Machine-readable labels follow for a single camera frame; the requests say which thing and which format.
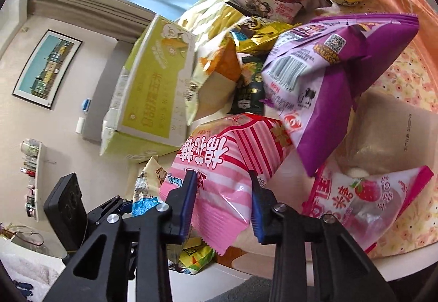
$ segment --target painting of buildings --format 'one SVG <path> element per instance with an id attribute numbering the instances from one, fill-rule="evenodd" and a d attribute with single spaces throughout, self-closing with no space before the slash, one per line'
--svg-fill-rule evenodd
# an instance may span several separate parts
<path id="1" fill-rule="evenodd" d="M 13 94 L 50 108 L 67 66 L 81 43 L 49 30 L 32 53 Z"/>

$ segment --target white shelf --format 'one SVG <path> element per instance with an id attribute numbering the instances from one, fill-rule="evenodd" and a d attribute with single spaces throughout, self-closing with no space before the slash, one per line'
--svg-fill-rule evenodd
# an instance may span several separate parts
<path id="1" fill-rule="evenodd" d="M 43 214 L 43 204 L 44 202 L 40 202 L 39 198 L 41 195 L 38 194 L 38 181 L 42 180 L 42 166 L 45 159 L 45 146 L 41 142 L 39 144 L 38 156 L 36 158 L 36 173 L 35 173 L 35 220 L 39 222 L 41 214 Z"/>

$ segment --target strawberry illustration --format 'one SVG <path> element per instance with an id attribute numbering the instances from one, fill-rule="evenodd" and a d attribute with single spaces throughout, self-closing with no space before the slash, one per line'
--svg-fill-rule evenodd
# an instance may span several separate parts
<path id="1" fill-rule="evenodd" d="M 376 181 L 360 180 L 352 185 L 354 192 L 360 199 L 368 202 L 375 202 L 382 197 L 382 187 Z"/>

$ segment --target purple snack bag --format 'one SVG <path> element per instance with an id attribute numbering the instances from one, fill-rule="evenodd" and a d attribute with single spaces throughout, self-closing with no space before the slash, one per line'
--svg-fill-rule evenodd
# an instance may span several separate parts
<path id="1" fill-rule="evenodd" d="M 367 90 L 418 32 L 402 14 L 319 17 L 279 36 L 264 63 L 276 108 L 309 176 L 347 133 L 353 98 Z"/>

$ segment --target silver screw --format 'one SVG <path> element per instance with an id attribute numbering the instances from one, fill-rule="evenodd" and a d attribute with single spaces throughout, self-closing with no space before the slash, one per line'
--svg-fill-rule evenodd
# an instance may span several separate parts
<path id="1" fill-rule="evenodd" d="M 120 219 L 119 215 L 118 215 L 118 214 L 115 214 L 115 213 L 110 214 L 108 217 L 106 217 L 106 221 L 107 221 L 108 223 L 115 223 L 115 222 L 117 222 L 119 219 Z"/>
<path id="2" fill-rule="evenodd" d="M 287 206 L 284 203 L 277 203 L 274 206 L 274 211 L 276 212 L 284 212 L 286 210 Z"/>
<path id="3" fill-rule="evenodd" d="M 322 220 L 328 224 L 333 224 L 337 221 L 336 217 L 333 214 L 324 214 L 322 216 Z"/>
<path id="4" fill-rule="evenodd" d="M 166 212 L 170 207 L 167 203 L 160 203 L 155 206 L 159 212 Z"/>

